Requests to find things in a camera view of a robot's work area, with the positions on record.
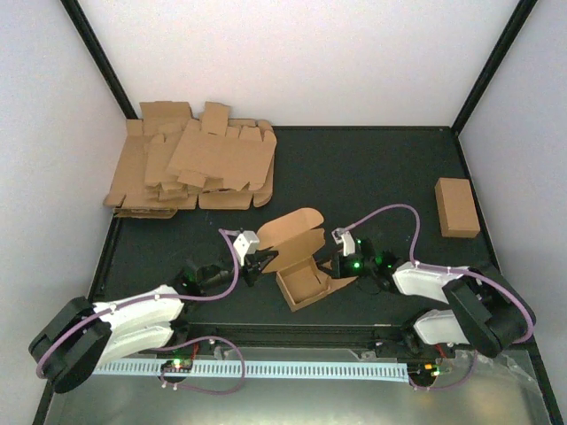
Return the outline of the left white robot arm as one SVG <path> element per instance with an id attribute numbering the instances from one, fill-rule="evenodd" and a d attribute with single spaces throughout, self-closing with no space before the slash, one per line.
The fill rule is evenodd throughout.
<path id="1" fill-rule="evenodd" d="M 243 278 L 252 286 L 277 251 L 196 266 L 187 261 L 177 275 L 154 290 L 114 302 L 75 297 L 32 340 L 28 351 L 39 375 L 58 394 L 82 385 L 96 368 L 129 355 L 183 352 L 190 343 L 185 317 L 196 298 Z"/>

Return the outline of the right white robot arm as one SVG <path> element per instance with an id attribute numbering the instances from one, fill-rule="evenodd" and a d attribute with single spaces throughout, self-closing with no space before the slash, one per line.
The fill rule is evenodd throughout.
<path id="1" fill-rule="evenodd" d="M 349 254 L 340 249 L 318 268 L 332 278 L 370 278 L 381 291 L 442 303 L 445 310 L 418 314 L 402 336 L 405 351 L 422 357 L 435 344 L 467 344 L 495 358 L 523 338 L 537 322 L 534 311 L 490 263 L 478 267 L 425 265 L 377 251 L 357 239 Z"/>

